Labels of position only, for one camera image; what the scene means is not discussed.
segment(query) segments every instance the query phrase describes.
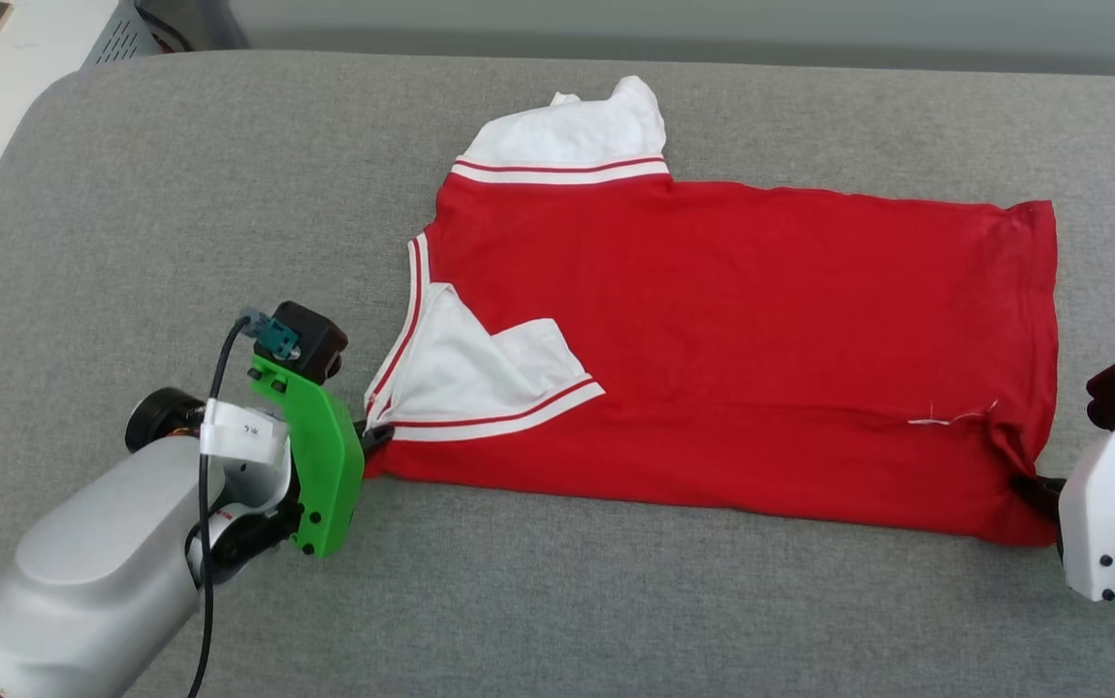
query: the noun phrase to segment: striped trim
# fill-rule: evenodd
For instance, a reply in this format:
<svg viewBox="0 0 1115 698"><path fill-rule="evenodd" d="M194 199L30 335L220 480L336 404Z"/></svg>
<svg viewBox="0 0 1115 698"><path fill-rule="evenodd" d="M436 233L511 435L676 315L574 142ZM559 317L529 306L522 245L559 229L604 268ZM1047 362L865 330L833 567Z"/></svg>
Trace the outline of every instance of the striped trim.
<svg viewBox="0 0 1115 698"><path fill-rule="evenodd" d="M535 405L515 415L487 417L486 419L444 420L443 423L394 423L395 442L467 442L471 438L502 436L524 432L546 423L562 413L572 410L594 397L605 395L605 389L583 375L574 385L543 397Z"/></svg>
<svg viewBox="0 0 1115 698"><path fill-rule="evenodd" d="M611 159L588 167L562 165L486 165L469 159L456 159L453 174L487 184L601 184L646 175L669 174L660 155L644 158Z"/></svg>
<svg viewBox="0 0 1115 698"><path fill-rule="evenodd" d="M407 246L410 248L411 252L408 255L411 265L411 298L407 302L403 332L398 335L398 339L394 340L394 348L385 355L385 362L372 377L372 389L368 394L367 405L368 424L372 426L376 425L376 420L379 419L385 408L390 405L389 387L394 380L394 370L397 369L398 361L403 358L403 350L410 343L411 337L415 337L416 328L419 327L420 309L424 307L424 290L428 288L428 239L420 233L411 242L408 242ZM376 399L381 394L386 394L386 400L377 403Z"/></svg>

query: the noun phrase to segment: gray wall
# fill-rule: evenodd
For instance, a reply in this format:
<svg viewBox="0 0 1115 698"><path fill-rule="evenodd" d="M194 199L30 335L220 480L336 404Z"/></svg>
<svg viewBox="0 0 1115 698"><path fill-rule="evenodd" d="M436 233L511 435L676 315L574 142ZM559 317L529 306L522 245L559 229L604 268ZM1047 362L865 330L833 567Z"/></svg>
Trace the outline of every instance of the gray wall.
<svg viewBox="0 0 1115 698"><path fill-rule="evenodd" d="M222 46L1115 75L1115 0L200 1Z"/></svg>

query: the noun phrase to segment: red t-shirt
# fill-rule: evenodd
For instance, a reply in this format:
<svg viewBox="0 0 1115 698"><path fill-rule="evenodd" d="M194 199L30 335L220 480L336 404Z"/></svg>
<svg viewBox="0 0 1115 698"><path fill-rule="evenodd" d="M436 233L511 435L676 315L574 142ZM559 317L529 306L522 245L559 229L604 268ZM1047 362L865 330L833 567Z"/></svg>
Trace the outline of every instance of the red t-shirt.
<svg viewBox="0 0 1115 698"><path fill-rule="evenodd" d="M638 78L482 130L368 472L1053 543L1009 486L1057 392L1050 204L675 182L663 143Z"/></svg>

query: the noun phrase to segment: gray cushion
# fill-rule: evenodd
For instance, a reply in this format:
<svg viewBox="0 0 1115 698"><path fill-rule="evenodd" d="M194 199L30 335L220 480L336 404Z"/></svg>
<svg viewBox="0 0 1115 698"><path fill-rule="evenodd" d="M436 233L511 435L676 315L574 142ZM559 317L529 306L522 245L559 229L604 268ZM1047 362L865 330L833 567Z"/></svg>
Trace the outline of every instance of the gray cushion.
<svg viewBox="0 0 1115 698"><path fill-rule="evenodd" d="M662 103L678 177L1053 198L1061 394L1043 469L1097 437L1082 381L1115 360L1115 78L146 58L49 89L0 167L0 568L126 455L138 398L206 389L244 304L293 298L346 328L329 389L361 413L404 314L404 241L453 156L493 116L628 74ZM250 401L242 349L231 366L226 397ZM133 694L184 692L197 631ZM385 479L334 560L287 549L222 588L204 691L1115 695L1115 602L1067 590L1051 549Z"/></svg>

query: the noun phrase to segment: gray couch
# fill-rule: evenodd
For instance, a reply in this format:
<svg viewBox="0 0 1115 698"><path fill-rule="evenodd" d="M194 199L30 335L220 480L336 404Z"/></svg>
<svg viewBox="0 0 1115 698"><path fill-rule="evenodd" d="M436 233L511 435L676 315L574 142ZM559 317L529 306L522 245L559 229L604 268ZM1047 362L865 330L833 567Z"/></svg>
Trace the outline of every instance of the gray couch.
<svg viewBox="0 0 1115 698"><path fill-rule="evenodd" d="M293 298L346 328L329 388L361 411L453 156L493 116L628 74L662 103L678 177L1053 198L1041 469L1068 472L1097 434L1082 384L1115 360L1115 78L146 58L54 86L0 167L0 568L126 455L138 398L202 391L244 304ZM193 622L133 695L184 694L197 646ZM287 549L222 588L204 694L1111 697L1115 602L1067 590L1051 549L380 479L334 560Z"/></svg>

